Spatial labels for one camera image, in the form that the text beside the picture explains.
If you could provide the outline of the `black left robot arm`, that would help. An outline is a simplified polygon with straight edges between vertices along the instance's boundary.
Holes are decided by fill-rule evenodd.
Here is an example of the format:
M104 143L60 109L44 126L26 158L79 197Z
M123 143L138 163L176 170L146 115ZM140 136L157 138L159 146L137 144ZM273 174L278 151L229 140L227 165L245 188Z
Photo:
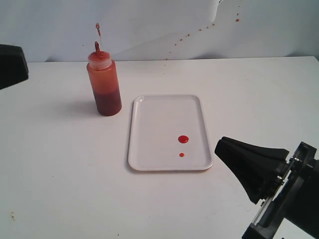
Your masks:
M0 89L28 79L27 61L20 46L0 45Z

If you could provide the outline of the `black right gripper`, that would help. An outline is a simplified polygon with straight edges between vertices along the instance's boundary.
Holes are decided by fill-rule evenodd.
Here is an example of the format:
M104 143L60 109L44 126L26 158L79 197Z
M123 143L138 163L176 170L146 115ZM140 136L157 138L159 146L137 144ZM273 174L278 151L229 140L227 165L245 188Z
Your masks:
M290 159L291 172L280 193L265 202L243 239L272 239L284 219L313 238L319 237L319 161L317 149L301 142ZM289 151L222 137L215 154L244 187L254 204L275 195L288 169Z

